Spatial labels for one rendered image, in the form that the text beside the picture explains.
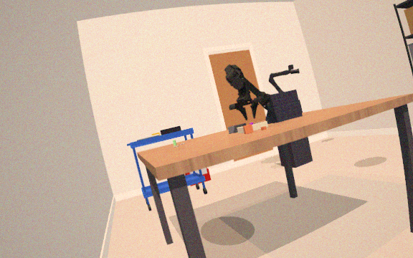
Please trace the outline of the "cream shallow tray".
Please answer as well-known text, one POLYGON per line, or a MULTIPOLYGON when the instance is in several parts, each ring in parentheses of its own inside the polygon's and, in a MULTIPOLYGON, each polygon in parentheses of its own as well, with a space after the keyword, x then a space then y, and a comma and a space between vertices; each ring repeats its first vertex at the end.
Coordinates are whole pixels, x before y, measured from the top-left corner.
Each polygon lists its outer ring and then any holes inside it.
MULTIPOLYGON (((253 131, 254 131, 254 130, 259 130, 259 129, 261 129, 261 127, 264 127, 264 126, 266 126, 266 128, 268 127, 267 121, 258 122, 258 123, 253 123, 252 129, 253 129, 253 131)), ((245 133, 243 126, 237 128, 237 130, 238 130, 238 133, 245 133)))

